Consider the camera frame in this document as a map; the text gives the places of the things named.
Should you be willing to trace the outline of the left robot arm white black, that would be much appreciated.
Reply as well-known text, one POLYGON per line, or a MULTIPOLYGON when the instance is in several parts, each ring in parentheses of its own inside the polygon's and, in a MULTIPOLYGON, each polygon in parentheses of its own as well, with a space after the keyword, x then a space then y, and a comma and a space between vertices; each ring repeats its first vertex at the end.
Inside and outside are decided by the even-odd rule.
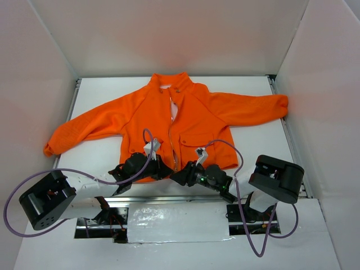
POLYGON ((149 160, 136 152, 124 163, 100 177, 87 177, 75 170, 65 175, 54 170, 19 197, 19 203, 36 231, 44 230, 61 219, 88 218, 97 224, 108 223, 115 213, 107 197, 130 190, 132 183, 151 178, 161 180, 172 174, 161 156, 149 160))

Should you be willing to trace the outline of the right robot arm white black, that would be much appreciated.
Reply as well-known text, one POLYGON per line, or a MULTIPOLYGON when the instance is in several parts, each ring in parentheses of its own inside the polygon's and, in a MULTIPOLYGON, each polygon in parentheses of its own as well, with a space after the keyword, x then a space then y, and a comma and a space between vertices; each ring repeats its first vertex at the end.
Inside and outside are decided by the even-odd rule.
POLYGON ((220 197, 234 203, 249 195, 245 215, 251 220, 259 219, 277 202, 296 204, 303 182, 304 169, 294 163, 267 155, 258 156, 254 171, 230 176, 219 165, 204 168, 195 161, 170 175, 181 186, 201 185, 219 193, 220 197))

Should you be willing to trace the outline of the orange zip jacket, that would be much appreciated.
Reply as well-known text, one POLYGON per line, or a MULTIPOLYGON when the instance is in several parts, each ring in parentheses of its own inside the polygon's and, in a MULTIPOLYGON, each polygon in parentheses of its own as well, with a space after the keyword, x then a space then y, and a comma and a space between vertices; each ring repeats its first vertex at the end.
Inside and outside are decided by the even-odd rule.
POLYGON ((211 92, 188 74, 154 74, 149 83, 104 103, 59 126, 45 144, 46 156, 63 154, 79 143, 120 135, 120 162, 142 152, 155 137, 167 167, 179 171, 196 160, 205 147, 204 165, 221 169, 238 166, 230 128, 260 125, 286 116, 288 98, 282 94, 246 96, 211 92), (148 129, 149 135, 143 134, 148 129))

